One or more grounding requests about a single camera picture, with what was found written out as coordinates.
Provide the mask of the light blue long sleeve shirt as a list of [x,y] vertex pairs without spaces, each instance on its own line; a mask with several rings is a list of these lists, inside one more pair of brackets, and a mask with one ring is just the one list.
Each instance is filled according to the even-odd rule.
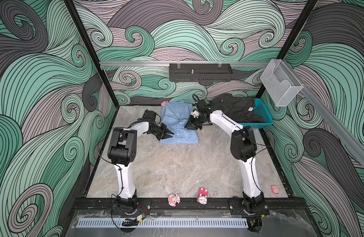
[[193,106],[185,102],[170,102],[161,109],[161,122],[173,132],[172,138],[162,139],[160,143],[173,144],[198,144],[199,138],[195,130],[187,130],[187,124]]

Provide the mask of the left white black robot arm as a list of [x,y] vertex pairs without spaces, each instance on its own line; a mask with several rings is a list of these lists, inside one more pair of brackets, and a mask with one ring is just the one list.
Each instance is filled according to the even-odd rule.
[[119,191],[115,201],[118,205],[131,210],[138,208],[132,162],[137,154],[138,137],[143,134],[154,135],[159,141],[172,138],[174,135],[167,125],[161,122],[159,114],[145,110],[143,116],[128,127],[115,127],[108,147],[108,159],[117,167]]

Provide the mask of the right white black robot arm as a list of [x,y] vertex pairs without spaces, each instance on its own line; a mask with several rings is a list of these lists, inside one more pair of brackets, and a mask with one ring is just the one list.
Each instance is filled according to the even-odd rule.
[[185,128],[201,130],[204,125],[215,124],[229,135],[230,152],[238,160],[241,170],[245,213],[255,216],[267,215],[269,210],[256,172],[258,143],[253,129],[243,125],[245,122],[262,120],[253,112],[255,100],[235,98],[225,94],[208,105],[205,100],[200,100],[195,94],[192,98],[196,109],[191,112]]

